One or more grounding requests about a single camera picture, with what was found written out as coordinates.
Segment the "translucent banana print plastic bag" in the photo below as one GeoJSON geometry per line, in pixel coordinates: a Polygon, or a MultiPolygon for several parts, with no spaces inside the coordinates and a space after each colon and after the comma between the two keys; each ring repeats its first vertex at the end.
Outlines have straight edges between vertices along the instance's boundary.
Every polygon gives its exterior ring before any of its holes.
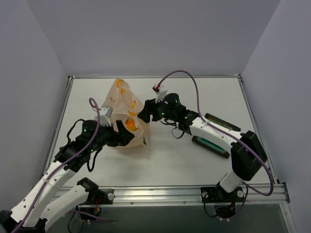
{"type": "Polygon", "coordinates": [[[150,153],[150,124],[138,118],[138,114],[144,104],[132,92],[130,85],[124,79],[116,79],[110,87],[106,98],[101,105],[113,108],[111,123],[115,131],[118,131],[116,121],[121,120],[125,128],[135,135],[135,138],[127,146],[118,146],[119,149],[144,149],[150,153]],[[125,124],[127,119],[133,119],[138,127],[136,131],[129,130],[125,124]]]}

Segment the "orange fake fruit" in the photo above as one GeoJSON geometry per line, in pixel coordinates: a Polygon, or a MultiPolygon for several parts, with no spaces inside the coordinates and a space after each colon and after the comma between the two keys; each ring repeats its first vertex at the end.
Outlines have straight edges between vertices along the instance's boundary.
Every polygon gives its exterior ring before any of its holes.
{"type": "Polygon", "coordinates": [[[125,124],[129,130],[136,131],[138,129],[133,119],[127,119],[125,124]]]}

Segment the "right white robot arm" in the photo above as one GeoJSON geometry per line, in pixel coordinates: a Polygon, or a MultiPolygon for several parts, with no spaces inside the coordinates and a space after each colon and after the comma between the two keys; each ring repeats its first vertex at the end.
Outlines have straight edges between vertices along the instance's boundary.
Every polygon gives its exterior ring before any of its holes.
{"type": "Polygon", "coordinates": [[[146,100],[138,117],[146,123],[161,119],[173,121],[183,132],[228,153],[232,168],[216,187],[216,196],[221,200],[229,199],[234,189],[252,180],[262,167],[266,167],[267,155],[254,132],[242,133],[211,122],[182,105],[176,93],[167,94],[162,101],[146,100]]]}

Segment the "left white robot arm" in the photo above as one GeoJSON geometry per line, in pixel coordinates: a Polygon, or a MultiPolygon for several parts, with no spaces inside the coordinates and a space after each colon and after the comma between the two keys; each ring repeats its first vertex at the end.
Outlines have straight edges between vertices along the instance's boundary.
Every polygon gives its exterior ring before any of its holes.
{"type": "Polygon", "coordinates": [[[44,233],[65,213],[84,202],[97,200],[98,185],[88,178],[81,179],[69,192],[56,200],[53,197],[83,165],[89,165],[92,153],[104,146],[126,146],[135,137],[122,121],[117,130],[110,124],[84,120],[82,132],[74,141],[61,147],[54,161],[29,194],[10,211],[1,211],[0,225],[7,233],[44,233]]]}

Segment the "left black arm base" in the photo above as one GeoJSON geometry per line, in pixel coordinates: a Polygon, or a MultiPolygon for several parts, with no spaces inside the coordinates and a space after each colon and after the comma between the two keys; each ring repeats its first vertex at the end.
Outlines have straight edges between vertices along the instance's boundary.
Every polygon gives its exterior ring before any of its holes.
{"type": "Polygon", "coordinates": [[[79,207],[77,210],[83,212],[83,214],[80,214],[80,217],[82,220],[96,221],[95,217],[99,217],[102,213],[101,205],[111,205],[113,203],[115,197],[114,189],[100,189],[97,184],[86,177],[78,181],[77,185],[82,186],[88,193],[88,197],[82,205],[94,205],[94,207],[90,208],[79,207]]]}

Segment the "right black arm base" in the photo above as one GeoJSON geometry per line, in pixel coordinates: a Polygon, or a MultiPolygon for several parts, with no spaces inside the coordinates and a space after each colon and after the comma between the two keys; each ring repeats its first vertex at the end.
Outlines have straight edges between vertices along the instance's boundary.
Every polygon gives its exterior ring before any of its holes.
{"type": "Polygon", "coordinates": [[[201,187],[201,200],[205,214],[210,218],[218,218],[220,221],[230,222],[243,209],[248,197],[249,189],[243,192],[238,186],[232,192],[227,193],[219,185],[215,187],[201,187]],[[207,204],[214,204],[214,213],[207,211],[207,204]]]}

